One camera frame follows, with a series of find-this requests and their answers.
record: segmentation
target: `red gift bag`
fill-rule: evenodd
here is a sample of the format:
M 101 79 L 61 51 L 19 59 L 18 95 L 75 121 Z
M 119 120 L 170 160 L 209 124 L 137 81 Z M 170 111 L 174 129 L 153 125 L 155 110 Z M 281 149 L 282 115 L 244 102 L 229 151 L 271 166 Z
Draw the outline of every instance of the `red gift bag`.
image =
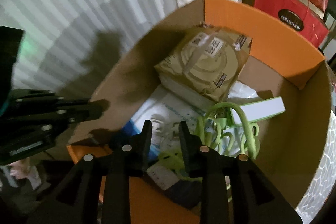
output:
M 254 7 L 278 18 L 315 47 L 329 32 L 323 21 L 299 0 L 254 0 Z

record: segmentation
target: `orange box flap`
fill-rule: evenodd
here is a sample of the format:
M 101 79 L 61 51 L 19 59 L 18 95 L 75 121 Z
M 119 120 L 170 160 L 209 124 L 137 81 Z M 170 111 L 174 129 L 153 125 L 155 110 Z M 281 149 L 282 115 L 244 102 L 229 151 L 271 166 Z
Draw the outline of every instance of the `orange box flap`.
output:
M 204 6 L 207 24 L 252 37 L 250 55 L 300 90 L 324 61 L 324 56 L 304 37 L 262 11 L 230 0 L 204 0 Z M 263 26 L 263 33 L 256 26 Z

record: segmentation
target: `black cable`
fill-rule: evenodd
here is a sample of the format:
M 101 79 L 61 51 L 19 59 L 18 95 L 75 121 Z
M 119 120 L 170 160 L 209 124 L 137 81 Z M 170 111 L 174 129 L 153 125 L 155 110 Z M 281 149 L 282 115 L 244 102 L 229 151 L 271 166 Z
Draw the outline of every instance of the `black cable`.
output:
M 53 155 L 49 154 L 47 151 L 43 151 L 43 153 L 47 154 L 53 160 L 56 160 L 55 157 Z

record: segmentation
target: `green cord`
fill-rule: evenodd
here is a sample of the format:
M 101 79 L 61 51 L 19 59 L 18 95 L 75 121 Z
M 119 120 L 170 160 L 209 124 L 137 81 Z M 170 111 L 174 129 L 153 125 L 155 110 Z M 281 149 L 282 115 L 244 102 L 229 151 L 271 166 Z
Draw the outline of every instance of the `green cord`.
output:
M 204 117 L 199 116 L 197 118 L 197 124 L 194 134 L 199 136 L 203 145 L 209 146 L 213 149 L 218 148 L 218 152 L 221 155 L 227 154 L 232 149 L 232 146 L 235 142 L 235 137 L 231 132 L 222 133 L 222 131 L 226 127 L 227 122 L 230 122 L 230 117 L 217 118 L 216 115 L 211 115 L 212 112 L 220 108 L 232 108 L 237 112 L 244 130 L 240 143 L 241 152 L 245 154 L 246 151 L 248 151 L 249 157 L 255 160 L 260 149 L 260 143 L 258 140 L 259 127 L 256 123 L 250 124 L 246 118 L 244 111 L 239 105 L 235 103 L 222 102 L 210 107 L 209 111 L 205 114 Z M 213 142 L 212 133 L 204 131 L 204 125 L 208 120 L 213 121 L 217 131 L 216 138 Z M 221 145 L 221 142 L 224 137 L 229 137 L 229 144 L 227 145 L 226 150 L 223 153 L 223 146 Z M 202 178 L 191 179 L 188 176 L 182 175 L 181 170 L 184 170 L 185 167 L 182 157 L 182 151 L 180 148 L 161 152 L 158 156 L 158 160 L 162 166 L 170 170 L 174 170 L 177 177 L 181 180 L 202 181 Z M 231 184 L 226 186 L 226 190 L 229 190 L 230 188 Z
M 235 103 L 222 102 L 222 103 L 217 103 L 217 104 L 213 105 L 212 107 L 210 107 L 209 111 L 205 114 L 204 118 L 202 119 L 202 123 L 198 124 L 198 128 L 197 129 L 199 130 L 199 134 L 201 135 L 202 130 L 204 132 L 204 121 L 207 121 L 208 119 L 214 120 L 214 124 L 216 125 L 217 130 L 218 130 L 218 128 L 220 127 L 220 123 L 218 123 L 216 121 L 216 119 L 213 119 L 213 117 L 210 114 L 212 112 L 220 109 L 220 108 L 232 108 L 233 110 L 235 110 L 237 112 L 237 114 L 238 114 L 238 116 L 239 116 L 239 118 L 241 120 L 241 124 L 242 124 L 243 130 L 244 130 L 244 135 L 243 136 L 245 136 L 245 138 L 246 138 L 247 150 L 249 152 L 249 156 L 250 156 L 250 158 L 252 158 L 253 160 L 255 160 L 258 153 L 257 153 L 257 147 L 256 147 L 255 138 L 254 138 L 254 135 L 253 135 L 253 132 L 252 132 L 252 128 L 251 128 L 250 123 L 248 122 L 248 120 L 246 118 L 246 115 L 245 115 L 244 111 L 241 109 L 241 107 L 239 105 L 237 105 Z

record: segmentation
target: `printed label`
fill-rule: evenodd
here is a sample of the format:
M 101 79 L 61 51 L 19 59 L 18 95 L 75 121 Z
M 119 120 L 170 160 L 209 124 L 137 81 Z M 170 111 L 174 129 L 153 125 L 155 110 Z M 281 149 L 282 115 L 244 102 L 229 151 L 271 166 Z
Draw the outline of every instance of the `printed label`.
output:
M 147 174 L 162 190 L 167 190 L 179 181 L 173 171 L 160 165 L 159 162 L 149 167 Z
M 190 41 L 190 44 L 196 47 L 201 47 L 207 41 L 208 37 L 209 36 L 206 33 L 201 32 Z M 215 37 L 205 50 L 205 54 L 210 57 L 215 57 L 223 44 L 224 42 L 222 40 Z
M 222 74 L 222 76 L 220 77 L 220 79 L 218 80 L 216 84 L 216 87 L 220 88 L 223 85 L 226 76 L 227 75 L 225 73 Z
M 302 31 L 304 28 L 303 21 L 299 18 L 297 14 L 290 10 L 281 9 L 278 12 L 278 17 L 282 22 L 286 23 L 297 32 Z

